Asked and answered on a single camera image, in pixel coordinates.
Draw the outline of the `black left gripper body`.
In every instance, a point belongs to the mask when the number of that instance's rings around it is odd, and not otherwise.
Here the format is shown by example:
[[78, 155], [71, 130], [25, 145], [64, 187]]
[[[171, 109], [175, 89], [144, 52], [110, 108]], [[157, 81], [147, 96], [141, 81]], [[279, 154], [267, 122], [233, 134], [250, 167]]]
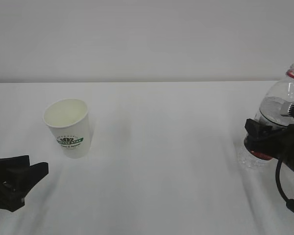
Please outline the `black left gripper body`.
[[15, 212], [25, 205], [24, 198], [0, 181], [0, 210]]

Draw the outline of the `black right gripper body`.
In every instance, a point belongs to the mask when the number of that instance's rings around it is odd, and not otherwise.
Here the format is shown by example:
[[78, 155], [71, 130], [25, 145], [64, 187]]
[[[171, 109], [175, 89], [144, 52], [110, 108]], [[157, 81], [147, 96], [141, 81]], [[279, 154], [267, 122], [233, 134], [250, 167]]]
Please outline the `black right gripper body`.
[[283, 163], [294, 172], [294, 124], [274, 130], [273, 157], [284, 155]]

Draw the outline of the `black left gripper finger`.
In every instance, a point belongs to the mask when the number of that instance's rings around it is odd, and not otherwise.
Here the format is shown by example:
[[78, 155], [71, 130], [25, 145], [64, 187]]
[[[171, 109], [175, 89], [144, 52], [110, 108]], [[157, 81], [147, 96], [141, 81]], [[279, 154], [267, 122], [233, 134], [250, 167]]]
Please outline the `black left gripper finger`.
[[26, 196], [49, 173], [49, 164], [41, 162], [13, 170], [15, 189]]
[[22, 155], [0, 159], [0, 182], [10, 182], [13, 178], [13, 170], [20, 170], [30, 166], [29, 156]]

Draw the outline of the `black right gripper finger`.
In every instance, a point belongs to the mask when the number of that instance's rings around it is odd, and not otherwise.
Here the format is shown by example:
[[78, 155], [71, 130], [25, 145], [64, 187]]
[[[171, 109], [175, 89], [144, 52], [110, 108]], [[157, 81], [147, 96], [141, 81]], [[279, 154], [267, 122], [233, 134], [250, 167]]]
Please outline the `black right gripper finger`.
[[287, 134], [286, 128], [274, 129], [271, 125], [261, 124], [253, 119], [245, 123], [247, 136], [244, 146], [255, 157], [277, 157], [283, 150], [283, 137]]

